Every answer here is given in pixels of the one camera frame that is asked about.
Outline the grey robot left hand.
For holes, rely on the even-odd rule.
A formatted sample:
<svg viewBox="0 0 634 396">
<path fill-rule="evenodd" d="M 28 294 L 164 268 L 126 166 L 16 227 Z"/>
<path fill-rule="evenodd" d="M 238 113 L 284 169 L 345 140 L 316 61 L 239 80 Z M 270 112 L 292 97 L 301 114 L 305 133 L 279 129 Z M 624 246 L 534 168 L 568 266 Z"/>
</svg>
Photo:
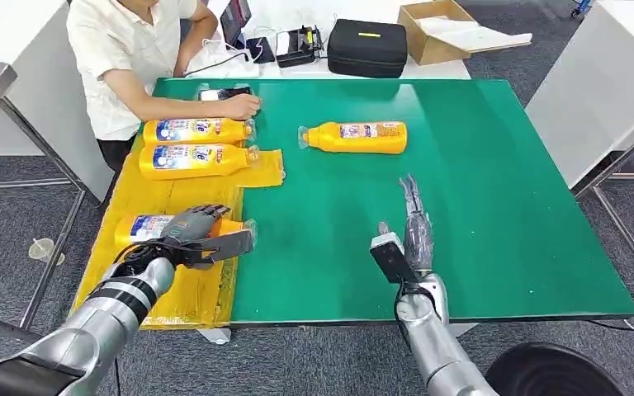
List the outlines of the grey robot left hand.
<svg viewBox="0 0 634 396">
<path fill-rule="evenodd" d="M 193 206 L 171 218 L 161 231 L 159 240 L 166 243 L 191 243 L 206 238 L 215 223 L 231 208 L 226 205 Z"/>
</svg>

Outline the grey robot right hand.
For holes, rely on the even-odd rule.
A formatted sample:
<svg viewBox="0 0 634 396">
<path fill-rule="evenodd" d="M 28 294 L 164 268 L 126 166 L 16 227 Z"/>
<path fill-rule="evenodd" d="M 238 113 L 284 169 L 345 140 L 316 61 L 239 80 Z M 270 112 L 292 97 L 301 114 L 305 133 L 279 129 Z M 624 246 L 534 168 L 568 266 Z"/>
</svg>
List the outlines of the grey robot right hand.
<svg viewBox="0 0 634 396">
<path fill-rule="evenodd" d="M 433 231 L 423 207 L 419 187 L 411 174 L 399 180 L 405 197 L 405 260 L 423 278 L 432 273 Z"/>
</svg>

